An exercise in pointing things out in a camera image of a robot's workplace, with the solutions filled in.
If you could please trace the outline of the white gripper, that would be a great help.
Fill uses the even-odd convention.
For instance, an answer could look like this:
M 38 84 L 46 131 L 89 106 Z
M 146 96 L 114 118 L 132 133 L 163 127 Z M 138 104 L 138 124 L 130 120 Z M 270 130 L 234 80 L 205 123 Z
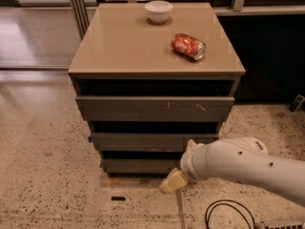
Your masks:
M 206 148 L 205 144 L 196 143 L 192 139 L 187 142 L 185 153 L 180 160 L 181 170 L 174 168 L 170 171 L 168 176 L 161 182 L 159 190 L 163 194 L 174 192 L 182 187 L 185 187 L 189 180 L 203 181 L 205 177 L 201 176 L 195 169 L 195 162 L 193 158 L 196 151 L 203 151 Z

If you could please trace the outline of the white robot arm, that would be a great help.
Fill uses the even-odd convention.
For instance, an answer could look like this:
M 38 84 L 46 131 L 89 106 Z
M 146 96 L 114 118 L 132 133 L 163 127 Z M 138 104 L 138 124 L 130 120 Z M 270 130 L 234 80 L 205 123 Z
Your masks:
M 305 162 L 270 156 L 254 137 L 228 138 L 210 144 L 188 142 L 180 166 L 162 181 L 160 191 L 174 192 L 191 181 L 217 177 L 265 189 L 305 206 Z

